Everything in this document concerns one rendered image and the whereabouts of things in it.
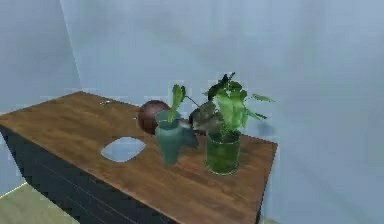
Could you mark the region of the teal green vase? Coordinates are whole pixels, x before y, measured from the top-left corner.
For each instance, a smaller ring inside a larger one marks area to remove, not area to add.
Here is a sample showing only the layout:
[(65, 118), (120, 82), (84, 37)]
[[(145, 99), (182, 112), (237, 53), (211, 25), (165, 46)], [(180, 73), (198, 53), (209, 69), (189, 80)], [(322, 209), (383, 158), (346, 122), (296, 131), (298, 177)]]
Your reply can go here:
[(199, 143), (192, 126), (186, 123), (179, 113), (172, 121), (168, 121), (169, 110), (156, 114), (155, 136), (163, 155), (165, 165), (175, 165), (183, 145), (197, 148)]

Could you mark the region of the green leaf sprig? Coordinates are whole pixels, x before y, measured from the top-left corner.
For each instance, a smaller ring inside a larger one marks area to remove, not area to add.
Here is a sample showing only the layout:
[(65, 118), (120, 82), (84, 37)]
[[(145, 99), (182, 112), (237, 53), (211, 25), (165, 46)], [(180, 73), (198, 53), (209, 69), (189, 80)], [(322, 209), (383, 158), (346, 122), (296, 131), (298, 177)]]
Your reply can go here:
[(183, 102), (184, 98), (186, 97), (186, 89), (184, 86), (175, 84), (172, 88), (172, 106), (168, 113), (168, 122), (172, 122), (176, 116), (177, 109)]

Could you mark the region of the dark red round ball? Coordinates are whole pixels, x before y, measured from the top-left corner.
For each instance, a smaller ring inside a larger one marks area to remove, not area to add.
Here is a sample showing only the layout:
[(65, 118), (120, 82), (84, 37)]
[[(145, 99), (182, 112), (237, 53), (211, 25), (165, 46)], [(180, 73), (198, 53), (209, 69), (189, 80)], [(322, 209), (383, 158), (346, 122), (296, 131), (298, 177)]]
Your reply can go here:
[(144, 103), (138, 112), (138, 125), (144, 132), (154, 135), (157, 127), (156, 114), (169, 109), (170, 107), (160, 100), (150, 100)]

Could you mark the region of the green house plant glass pot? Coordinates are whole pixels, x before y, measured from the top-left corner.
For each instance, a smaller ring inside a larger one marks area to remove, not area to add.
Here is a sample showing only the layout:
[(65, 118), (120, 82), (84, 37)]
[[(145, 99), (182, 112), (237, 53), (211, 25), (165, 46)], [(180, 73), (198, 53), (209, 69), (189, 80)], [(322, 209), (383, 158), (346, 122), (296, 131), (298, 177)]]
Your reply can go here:
[(224, 74), (204, 95), (207, 101), (199, 105), (190, 115), (194, 131), (206, 136), (205, 167), (216, 175), (231, 175), (238, 170), (241, 144), (241, 128), (249, 117), (266, 119), (265, 115), (253, 112), (245, 102), (249, 98), (273, 102), (259, 94), (248, 95), (242, 85), (233, 80), (235, 72)]

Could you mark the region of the pale blue flat dish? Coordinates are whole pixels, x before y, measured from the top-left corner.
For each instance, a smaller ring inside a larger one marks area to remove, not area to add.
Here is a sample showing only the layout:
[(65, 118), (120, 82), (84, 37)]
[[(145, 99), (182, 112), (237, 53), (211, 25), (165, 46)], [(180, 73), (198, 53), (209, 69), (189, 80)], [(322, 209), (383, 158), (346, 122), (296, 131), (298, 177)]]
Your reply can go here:
[(101, 155), (111, 161), (122, 163), (141, 153), (146, 144), (133, 137), (121, 137), (106, 145), (101, 150)]

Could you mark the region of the wooden top dark dresser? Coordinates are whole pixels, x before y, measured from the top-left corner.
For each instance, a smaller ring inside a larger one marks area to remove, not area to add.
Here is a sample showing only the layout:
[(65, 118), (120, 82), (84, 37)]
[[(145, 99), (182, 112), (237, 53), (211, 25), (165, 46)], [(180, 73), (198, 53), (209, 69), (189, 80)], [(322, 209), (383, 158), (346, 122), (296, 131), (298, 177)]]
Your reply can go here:
[[(243, 136), (239, 169), (228, 176), (205, 168), (205, 137), (167, 166), (138, 110), (76, 92), (1, 115), (0, 133), (26, 181), (80, 224), (257, 224), (275, 143)], [(121, 137), (146, 147), (127, 162), (103, 157)]]

